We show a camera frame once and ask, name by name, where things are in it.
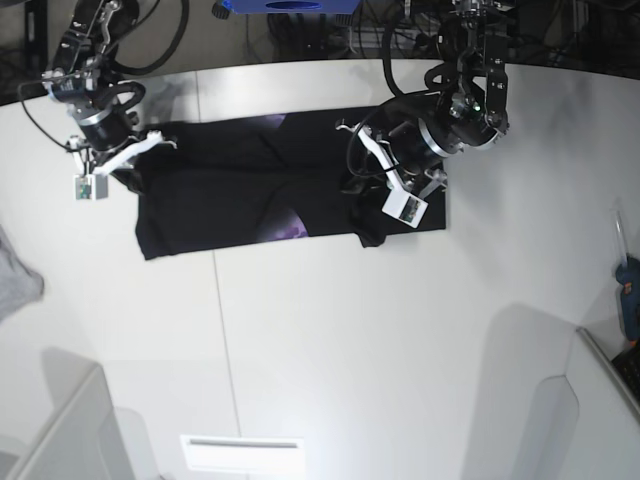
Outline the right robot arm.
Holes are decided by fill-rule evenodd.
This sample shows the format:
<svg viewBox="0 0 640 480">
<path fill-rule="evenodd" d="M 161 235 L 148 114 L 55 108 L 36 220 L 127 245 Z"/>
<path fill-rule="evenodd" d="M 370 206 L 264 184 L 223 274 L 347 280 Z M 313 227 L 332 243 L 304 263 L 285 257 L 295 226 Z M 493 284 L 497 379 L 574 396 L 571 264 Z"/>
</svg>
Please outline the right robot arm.
<svg viewBox="0 0 640 480">
<path fill-rule="evenodd" d="M 133 108 L 141 103 L 146 88 L 126 76 L 148 75 L 176 52 L 187 28 L 190 3 L 180 3 L 180 18 L 164 52 L 154 61 L 132 67 L 116 60 L 119 45 L 153 15 L 154 3 L 145 16 L 137 1 L 79 1 L 62 35 L 55 55 L 38 80 L 18 85 L 16 95 L 26 109 L 24 90 L 41 85 L 67 112 L 82 132 L 66 142 L 56 140 L 32 115 L 27 118 L 50 142 L 74 156 L 80 176 L 112 176 L 124 182 L 138 175 L 136 163 L 158 145 L 174 146 L 158 131 L 135 130 Z"/>
</svg>

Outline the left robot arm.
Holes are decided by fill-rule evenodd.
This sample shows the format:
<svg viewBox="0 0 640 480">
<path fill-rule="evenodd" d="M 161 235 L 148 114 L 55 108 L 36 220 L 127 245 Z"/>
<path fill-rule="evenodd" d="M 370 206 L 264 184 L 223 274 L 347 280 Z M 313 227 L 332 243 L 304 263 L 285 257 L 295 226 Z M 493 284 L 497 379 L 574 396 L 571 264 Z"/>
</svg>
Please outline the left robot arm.
<svg viewBox="0 0 640 480">
<path fill-rule="evenodd" d="M 438 30 L 416 46 L 435 47 L 440 61 L 422 89 L 408 92 L 394 77 L 391 45 L 400 24 L 421 14 L 434 17 Z M 426 199 L 446 189 L 446 159 L 489 148 L 508 132 L 508 23 L 495 1 L 407 1 L 385 22 L 380 59 L 391 96 L 359 123 L 336 125 L 350 134 L 344 193 L 400 188 Z"/>
</svg>

